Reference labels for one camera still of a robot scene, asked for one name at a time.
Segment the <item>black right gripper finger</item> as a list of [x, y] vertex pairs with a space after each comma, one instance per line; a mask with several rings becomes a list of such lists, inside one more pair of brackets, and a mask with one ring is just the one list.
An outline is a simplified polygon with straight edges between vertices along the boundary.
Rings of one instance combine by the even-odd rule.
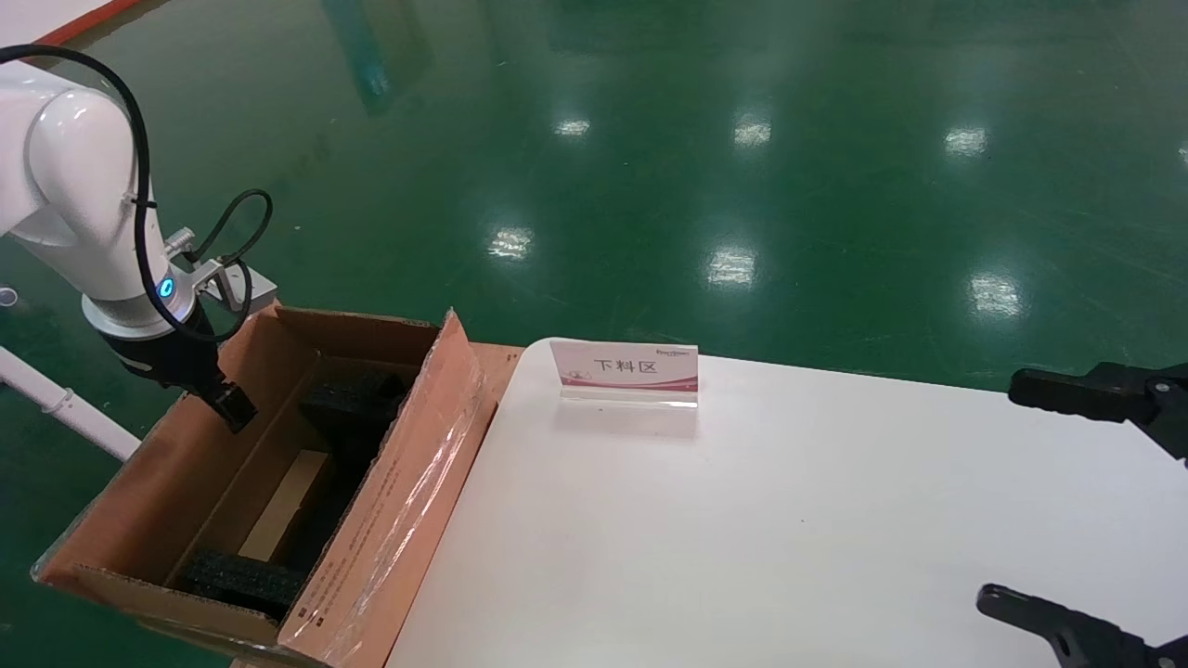
[[1007, 397], [1015, 405], [1131, 422], [1177, 461], [1187, 459], [1187, 365], [1144, 368], [1100, 363], [1083, 376], [1018, 368]]
[[1187, 637], [1158, 647], [1135, 634], [1043, 597], [984, 584], [975, 607], [988, 618], [1040, 636], [1053, 647], [1061, 667], [1184, 667]]

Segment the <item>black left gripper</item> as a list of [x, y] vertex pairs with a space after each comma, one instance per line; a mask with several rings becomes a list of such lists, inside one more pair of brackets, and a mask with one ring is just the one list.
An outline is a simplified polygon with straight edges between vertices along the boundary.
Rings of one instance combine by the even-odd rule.
[[131, 373], [200, 396], [232, 434], [244, 431], [255, 418], [258, 410], [249, 393], [226, 379], [219, 367], [215, 342], [195, 340], [179, 330], [148, 340], [124, 340], [108, 334], [102, 339]]

